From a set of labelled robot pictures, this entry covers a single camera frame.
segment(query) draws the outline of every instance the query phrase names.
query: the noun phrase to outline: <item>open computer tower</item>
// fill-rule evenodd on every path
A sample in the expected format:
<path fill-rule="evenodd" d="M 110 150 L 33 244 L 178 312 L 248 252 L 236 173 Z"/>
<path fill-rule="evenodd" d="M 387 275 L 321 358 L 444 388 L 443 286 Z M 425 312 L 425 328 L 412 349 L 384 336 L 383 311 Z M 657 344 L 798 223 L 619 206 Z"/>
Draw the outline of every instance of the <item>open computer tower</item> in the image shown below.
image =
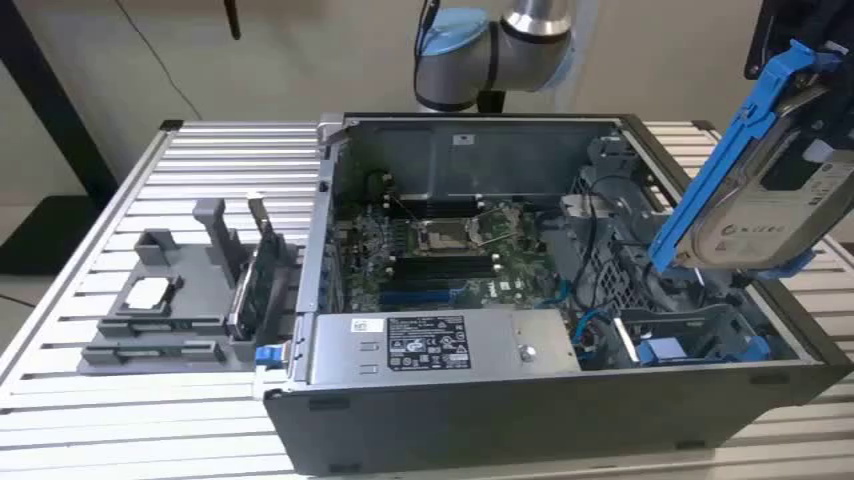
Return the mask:
<path fill-rule="evenodd" d="M 320 134 L 264 395 L 300 473 L 708 448 L 851 371 L 778 281 L 651 268 L 688 178 L 635 117 L 351 114 Z"/>

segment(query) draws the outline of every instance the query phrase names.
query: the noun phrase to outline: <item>slotted metal surface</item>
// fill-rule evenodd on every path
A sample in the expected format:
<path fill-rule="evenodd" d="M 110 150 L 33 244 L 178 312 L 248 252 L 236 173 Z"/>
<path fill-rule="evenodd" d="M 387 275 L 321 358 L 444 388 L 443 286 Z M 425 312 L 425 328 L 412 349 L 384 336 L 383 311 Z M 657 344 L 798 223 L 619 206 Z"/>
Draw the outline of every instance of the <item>slotted metal surface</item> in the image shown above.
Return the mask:
<path fill-rule="evenodd" d="M 688 122 L 647 124 L 693 174 L 713 132 Z M 138 231 L 177 228 L 205 243 L 192 200 L 222 196 L 226 223 L 254 241 L 241 201 L 269 197 L 276 228 L 304 242 L 313 191 L 310 124 L 188 123 L 149 151 L 0 358 L 0 477 L 298 478 L 252 400 L 252 374 L 81 377 L 80 346 L 94 334 L 136 262 Z M 786 280 L 827 333 L 854 355 L 854 261 L 826 239 L 807 270 Z M 608 479 L 854 478 L 854 379 L 803 407 L 768 412 L 723 448 L 397 475 L 399 478 Z"/>

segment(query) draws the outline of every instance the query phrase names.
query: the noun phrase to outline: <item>black stand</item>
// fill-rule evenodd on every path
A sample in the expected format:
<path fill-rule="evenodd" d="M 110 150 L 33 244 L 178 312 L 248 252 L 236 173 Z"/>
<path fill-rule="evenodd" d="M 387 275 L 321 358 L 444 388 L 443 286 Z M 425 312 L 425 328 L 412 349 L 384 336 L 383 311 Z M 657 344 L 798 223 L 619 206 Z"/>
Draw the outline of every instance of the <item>black stand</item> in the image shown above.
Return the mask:
<path fill-rule="evenodd" d="M 0 0 L 0 59 L 88 194 L 46 197 L 0 246 L 0 273 L 49 275 L 77 248 L 116 180 L 12 0 Z"/>
<path fill-rule="evenodd" d="M 503 113 L 505 97 L 507 92 L 503 90 L 484 90 L 477 93 L 477 112 Z"/>

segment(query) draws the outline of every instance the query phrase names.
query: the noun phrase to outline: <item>circuit board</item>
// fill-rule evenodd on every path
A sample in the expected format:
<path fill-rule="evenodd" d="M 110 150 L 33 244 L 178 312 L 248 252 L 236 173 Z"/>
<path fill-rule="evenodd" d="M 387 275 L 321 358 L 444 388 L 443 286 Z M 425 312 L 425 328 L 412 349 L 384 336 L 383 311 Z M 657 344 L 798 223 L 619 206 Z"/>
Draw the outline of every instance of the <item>circuit board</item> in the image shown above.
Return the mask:
<path fill-rule="evenodd" d="M 395 218 L 367 206 L 336 223 L 349 312 L 535 308 L 559 295 L 535 214 L 483 203 L 467 217 Z"/>

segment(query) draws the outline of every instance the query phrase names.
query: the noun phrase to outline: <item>sticker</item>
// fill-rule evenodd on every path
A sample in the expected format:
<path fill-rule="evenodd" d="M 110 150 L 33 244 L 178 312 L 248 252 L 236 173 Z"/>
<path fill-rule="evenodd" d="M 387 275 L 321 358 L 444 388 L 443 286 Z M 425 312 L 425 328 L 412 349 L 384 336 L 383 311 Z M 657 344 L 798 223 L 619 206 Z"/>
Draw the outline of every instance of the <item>sticker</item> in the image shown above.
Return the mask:
<path fill-rule="evenodd" d="M 349 324 L 352 333 L 383 333 L 384 318 L 353 318 Z"/>
<path fill-rule="evenodd" d="M 460 133 L 459 135 L 453 135 L 453 145 L 473 145 L 475 144 L 475 135 L 473 133 Z"/>
<path fill-rule="evenodd" d="M 731 200 L 737 208 L 715 219 L 715 231 L 699 236 L 701 250 L 716 252 L 721 263 L 774 259 L 852 173 L 854 163 L 834 160 L 822 164 L 798 190 L 768 192 L 748 185 Z"/>
<path fill-rule="evenodd" d="M 165 277 L 145 277 L 136 281 L 130 292 L 124 299 L 128 308 L 152 310 L 162 301 L 162 296 L 169 288 L 169 279 Z"/>
<path fill-rule="evenodd" d="M 471 368 L 461 315 L 388 318 L 388 368 L 456 370 Z"/>

